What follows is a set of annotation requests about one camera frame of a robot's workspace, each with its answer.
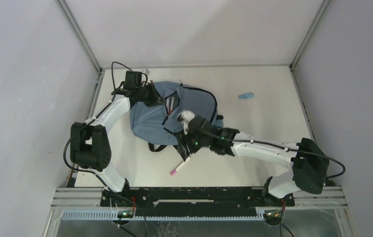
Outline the light blue highlighter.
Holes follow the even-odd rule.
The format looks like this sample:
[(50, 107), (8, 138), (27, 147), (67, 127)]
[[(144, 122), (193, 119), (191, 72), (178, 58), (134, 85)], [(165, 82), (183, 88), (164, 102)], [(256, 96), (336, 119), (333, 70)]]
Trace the light blue highlighter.
[(254, 93), (248, 92), (248, 93), (238, 95), (238, 99), (250, 99), (250, 98), (254, 98)]

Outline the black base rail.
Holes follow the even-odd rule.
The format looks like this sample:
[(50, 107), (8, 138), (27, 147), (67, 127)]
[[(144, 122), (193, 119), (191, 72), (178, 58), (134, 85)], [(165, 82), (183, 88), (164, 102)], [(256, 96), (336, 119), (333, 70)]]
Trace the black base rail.
[(138, 208), (146, 215), (209, 215), (250, 214), (258, 208), (293, 207), (294, 196), (272, 197), (261, 187), (194, 187), (194, 188), (131, 188), (114, 194), (102, 191), (101, 207)]

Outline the green-capped white marker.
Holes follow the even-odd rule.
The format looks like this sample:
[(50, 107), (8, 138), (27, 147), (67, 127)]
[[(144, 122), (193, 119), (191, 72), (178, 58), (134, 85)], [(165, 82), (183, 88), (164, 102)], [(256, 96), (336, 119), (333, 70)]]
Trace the green-capped white marker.
[(176, 102), (176, 99), (175, 97), (171, 97), (170, 99), (170, 107), (169, 107), (169, 114), (171, 114), (175, 108), (175, 102)]

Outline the pink-capped white marker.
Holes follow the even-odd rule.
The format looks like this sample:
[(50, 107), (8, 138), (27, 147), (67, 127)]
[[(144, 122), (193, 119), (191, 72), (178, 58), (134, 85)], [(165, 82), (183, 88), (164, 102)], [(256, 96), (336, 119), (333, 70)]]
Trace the pink-capped white marker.
[(170, 175), (175, 175), (188, 161), (190, 157), (187, 157), (183, 162), (181, 162), (174, 170), (171, 171)]

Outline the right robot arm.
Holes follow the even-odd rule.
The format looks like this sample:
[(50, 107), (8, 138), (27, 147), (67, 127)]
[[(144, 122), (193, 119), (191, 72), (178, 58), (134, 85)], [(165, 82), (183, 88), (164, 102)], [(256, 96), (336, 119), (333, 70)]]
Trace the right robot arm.
[(328, 179), (346, 172), (340, 161), (324, 154), (311, 139), (299, 142), (277, 142), (257, 138), (233, 128), (219, 127), (190, 111), (182, 112), (177, 120), (183, 129), (176, 137), (178, 153), (183, 159), (202, 148), (220, 156), (248, 157), (279, 165), (286, 172), (267, 178), (262, 198), (276, 205), (296, 191), (321, 194)]

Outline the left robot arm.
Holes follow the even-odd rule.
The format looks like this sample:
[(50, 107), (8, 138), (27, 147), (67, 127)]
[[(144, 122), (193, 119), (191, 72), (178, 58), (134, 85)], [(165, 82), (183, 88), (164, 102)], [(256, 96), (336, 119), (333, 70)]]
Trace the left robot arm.
[(112, 199), (120, 206), (127, 205), (132, 196), (125, 188), (127, 179), (111, 164), (112, 149), (108, 133), (138, 102), (143, 102), (147, 107), (164, 103), (146, 73), (128, 70), (124, 81), (113, 87), (108, 102), (97, 114), (84, 122), (73, 123), (63, 151), (64, 163), (69, 169), (94, 175), (113, 192)]

